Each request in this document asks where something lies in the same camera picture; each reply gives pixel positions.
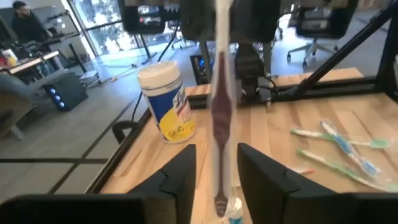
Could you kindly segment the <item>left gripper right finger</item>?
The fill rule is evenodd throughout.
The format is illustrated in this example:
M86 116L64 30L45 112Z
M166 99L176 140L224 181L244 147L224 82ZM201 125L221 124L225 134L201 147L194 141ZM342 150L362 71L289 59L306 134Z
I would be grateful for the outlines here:
M238 144L241 187L253 223L341 223L336 192L246 143Z

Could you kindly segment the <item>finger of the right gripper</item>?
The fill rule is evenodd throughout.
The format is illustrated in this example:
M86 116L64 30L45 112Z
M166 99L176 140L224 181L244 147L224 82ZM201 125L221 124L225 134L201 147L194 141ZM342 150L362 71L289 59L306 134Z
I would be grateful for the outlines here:
M180 22L183 36L188 40L214 40L214 0L181 0Z
M280 0L234 0L231 6L232 42L269 43L280 17Z

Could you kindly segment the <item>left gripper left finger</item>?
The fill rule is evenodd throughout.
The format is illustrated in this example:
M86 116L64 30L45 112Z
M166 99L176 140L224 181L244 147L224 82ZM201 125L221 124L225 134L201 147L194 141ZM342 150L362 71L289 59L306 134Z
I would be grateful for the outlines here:
M132 222L186 224L192 217L196 185L196 145L189 144L129 191L136 208Z

